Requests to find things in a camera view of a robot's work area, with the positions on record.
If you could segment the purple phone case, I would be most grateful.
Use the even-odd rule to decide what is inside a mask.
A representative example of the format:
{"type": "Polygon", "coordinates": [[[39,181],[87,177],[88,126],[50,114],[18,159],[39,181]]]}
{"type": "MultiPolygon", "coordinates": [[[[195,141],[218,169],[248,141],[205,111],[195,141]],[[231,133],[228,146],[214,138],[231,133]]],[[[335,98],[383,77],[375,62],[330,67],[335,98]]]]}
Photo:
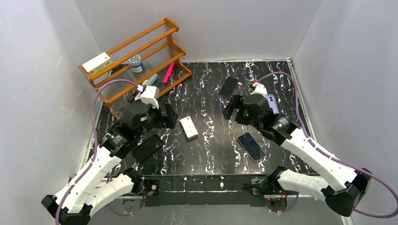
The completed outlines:
{"type": "Polygon", "coordinates": [[[274,115],[279,114],[278,104],[273,94],[267,94],[266,99],[274,115]]]}

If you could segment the black smartphone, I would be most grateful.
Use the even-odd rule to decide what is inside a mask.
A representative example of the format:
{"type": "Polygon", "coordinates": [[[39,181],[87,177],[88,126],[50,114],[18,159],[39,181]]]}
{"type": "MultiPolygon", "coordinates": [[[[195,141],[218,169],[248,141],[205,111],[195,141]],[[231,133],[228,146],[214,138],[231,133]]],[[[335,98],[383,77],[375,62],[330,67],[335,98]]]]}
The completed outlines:
{"type": "Polygon", "coordinates": [[[266,156],[263,149],[248,132],[240,135],[237,138],[237,142],[246,151],[253,162],[259,162],[266,156]]]}

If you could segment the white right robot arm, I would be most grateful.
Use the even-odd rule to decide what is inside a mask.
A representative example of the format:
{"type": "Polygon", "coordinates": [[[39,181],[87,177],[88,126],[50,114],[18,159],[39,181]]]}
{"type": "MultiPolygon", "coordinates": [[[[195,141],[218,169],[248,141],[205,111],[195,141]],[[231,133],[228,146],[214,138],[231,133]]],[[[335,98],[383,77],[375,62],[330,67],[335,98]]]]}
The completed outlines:
{"type": "Polygon", "coordinates": [[[319,174],[308,176],[279,166],[267,178],[246,184],[246,188],[252,188],[254,195],[295,191],[322,200],[341,216],[353,213],[371,181],[367,169],[360,172],[322,155],[296,121],[279,114],[270,95],[233,95],[223,111],[224,118],[229,120],[235,109],[238,124],[253,126],[263,137],[294,153],[319,174]]]}

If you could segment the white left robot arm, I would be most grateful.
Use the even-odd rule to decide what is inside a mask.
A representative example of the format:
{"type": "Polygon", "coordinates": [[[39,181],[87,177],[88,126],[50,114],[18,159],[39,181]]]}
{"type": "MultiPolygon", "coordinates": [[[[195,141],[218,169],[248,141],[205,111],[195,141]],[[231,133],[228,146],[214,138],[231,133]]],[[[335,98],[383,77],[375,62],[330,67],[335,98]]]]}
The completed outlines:
{"type": "Polygon", "coordinates": [[[128,193],[144,194],[144,176],[128,168],[102,187],[97,185],[128,154],[145,161],[163,146],[158,135],[142,143],[141,137],[153,128],[173,129],[178,119],[170,103],[158,107],[141,101],[131,102],[121,118],[99,142],[94,153],[74,178],[58,193],[46,195],[42,205],[57,225],[86,225],[91,217],[114,199],[128,193]]]}

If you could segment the black phone far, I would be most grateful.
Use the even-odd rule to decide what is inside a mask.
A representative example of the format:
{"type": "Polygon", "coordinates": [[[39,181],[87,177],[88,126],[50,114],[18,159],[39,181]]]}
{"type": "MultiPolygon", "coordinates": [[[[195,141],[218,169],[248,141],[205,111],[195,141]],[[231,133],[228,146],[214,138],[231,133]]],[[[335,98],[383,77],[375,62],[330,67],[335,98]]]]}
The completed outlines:
{"type": "Polygon", "coordinates": [[[226,81],[221,86],[218,95],[223,98],[231,98],[238,83],[239,80],[237,78],[230,76],[226,77],[226,81]]]}

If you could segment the black phone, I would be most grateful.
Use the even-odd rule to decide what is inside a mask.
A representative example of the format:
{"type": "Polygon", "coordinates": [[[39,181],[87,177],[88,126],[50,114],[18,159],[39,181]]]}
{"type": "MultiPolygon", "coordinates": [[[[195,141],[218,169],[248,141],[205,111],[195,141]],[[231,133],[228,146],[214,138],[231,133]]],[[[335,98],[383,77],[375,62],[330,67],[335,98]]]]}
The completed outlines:
{"type": "Polygon", "coordinates": [[[238,83],[239,80],[237,78],[230,76],[226,77],[226,81],[221,86],[218,95],[223,98],[231,98],[238,83]]]}
{"type": "Polygon", "coordinates": [[[135,147],[131,153],[138,163],[142,163],[162,147],[162,139],[158,135],[152,135],[135,147]]]}

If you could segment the black phone near left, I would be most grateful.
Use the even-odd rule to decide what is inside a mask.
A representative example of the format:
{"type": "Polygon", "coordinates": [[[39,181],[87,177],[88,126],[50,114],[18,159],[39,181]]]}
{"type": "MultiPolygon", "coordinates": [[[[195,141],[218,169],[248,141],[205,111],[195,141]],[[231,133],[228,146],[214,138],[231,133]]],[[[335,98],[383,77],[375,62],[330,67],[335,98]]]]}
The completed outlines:
{"type": "Polygon", "coordinates": [[[152,135],[135,147],[131,153],[138,163],[142,163],[162,147],[162,139],[158,135],[152,135]]]}

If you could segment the white red small box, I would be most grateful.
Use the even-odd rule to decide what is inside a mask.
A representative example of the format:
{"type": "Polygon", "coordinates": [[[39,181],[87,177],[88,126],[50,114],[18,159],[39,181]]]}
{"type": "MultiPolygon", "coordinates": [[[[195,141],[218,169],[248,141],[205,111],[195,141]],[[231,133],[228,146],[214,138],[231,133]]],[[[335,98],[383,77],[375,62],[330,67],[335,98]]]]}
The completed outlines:
{"type": "Polygon", "coordinates": [[[199,136],[198,131],[194,126],[193,119],[190,116],[180,119],[180,125],[188,141],[199,136]]]}

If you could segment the orange wooden shelf rack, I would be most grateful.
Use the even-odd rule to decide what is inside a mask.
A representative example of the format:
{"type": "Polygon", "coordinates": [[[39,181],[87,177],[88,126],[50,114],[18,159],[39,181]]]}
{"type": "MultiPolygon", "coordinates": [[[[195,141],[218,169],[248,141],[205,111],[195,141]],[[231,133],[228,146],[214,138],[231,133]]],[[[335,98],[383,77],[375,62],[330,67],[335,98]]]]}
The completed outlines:
{"type": "Polygon", "coordinates": [[[127,107],[134,84],[156,87],[160,98],[192,75],[181,62],[186,51],[173,38],[178,31],[177,23],[165,17],[79,66],[116,118],[127,107]]]}

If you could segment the pink marker pen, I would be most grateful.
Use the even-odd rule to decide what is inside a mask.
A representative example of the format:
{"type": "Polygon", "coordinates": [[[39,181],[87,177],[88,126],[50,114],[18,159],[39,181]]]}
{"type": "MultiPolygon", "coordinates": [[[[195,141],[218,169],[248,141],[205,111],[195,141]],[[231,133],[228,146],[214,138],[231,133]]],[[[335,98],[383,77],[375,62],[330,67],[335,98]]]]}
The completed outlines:
{"type": "Polygon", "coordinates": [[[167,71],[165,73],[165,76],[164,76],[164,78],[162,80],[163,84],[167,84],[168,83],[168,81],[170,79],[170,76],[171,76],[171,74],[173,72],[174,65],[175,65],[174,62],[170,63],[170,65],[169,65],[169,67],[168,67],[168,69],[167,69],[167,71]]]}

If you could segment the blue white round jar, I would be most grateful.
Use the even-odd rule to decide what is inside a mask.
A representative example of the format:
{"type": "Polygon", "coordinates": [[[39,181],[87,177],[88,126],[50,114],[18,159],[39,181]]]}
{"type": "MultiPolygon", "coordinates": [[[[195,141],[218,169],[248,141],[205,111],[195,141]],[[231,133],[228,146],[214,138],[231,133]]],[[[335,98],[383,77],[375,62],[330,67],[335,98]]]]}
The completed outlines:
{"type": "Polygon", "coordinates": [[[138,54],[129,58],[128,63],[133,73],[141,73],[145,70],[142,58],[138,54]]]}

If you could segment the white cardboard box on shelf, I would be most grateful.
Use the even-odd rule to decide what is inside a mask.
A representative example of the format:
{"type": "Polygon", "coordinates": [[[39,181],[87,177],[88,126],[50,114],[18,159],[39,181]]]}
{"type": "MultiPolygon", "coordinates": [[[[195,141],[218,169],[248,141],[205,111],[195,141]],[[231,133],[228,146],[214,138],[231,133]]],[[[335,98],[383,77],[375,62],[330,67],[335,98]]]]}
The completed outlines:
{"type": "Polygon", "coordinates": [[[101,71],[105,67],[109,66],[113,63],[111,57],[106,54],[105,52],[99,54],[98,56],[94,57],[93,59],[87,61],[82,66],[87,71],[89,75],[96,74],[97,72],[101,71]]]}

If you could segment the black front base bar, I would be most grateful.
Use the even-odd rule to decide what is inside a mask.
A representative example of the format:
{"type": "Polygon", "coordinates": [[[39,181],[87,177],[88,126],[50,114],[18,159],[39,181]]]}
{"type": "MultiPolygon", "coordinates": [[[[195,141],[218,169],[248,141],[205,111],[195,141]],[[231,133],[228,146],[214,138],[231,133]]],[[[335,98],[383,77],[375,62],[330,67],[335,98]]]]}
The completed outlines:
{"type": "Polygon", "coordinates": [[[287,191],[273,191],[264,174],[147,175],[124,200],[147,207],[169,205],[287,206],[287,191]]]}

